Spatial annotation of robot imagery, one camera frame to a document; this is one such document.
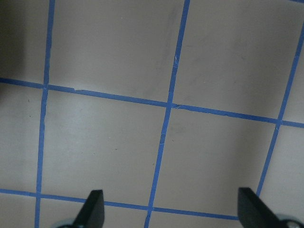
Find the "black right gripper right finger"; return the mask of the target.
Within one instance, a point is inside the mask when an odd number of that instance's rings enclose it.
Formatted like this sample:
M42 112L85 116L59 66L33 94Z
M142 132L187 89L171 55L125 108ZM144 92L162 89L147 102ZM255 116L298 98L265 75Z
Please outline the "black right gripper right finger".
M237 217L244 228L284 228L281 221L250 189L238 188Z

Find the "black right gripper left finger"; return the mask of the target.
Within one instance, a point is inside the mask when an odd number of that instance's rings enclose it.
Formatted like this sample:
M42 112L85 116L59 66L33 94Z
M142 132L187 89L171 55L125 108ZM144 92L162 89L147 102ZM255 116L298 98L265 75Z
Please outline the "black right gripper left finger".
M105 222L102 190L92 190L72 223L73 228L102 228Z

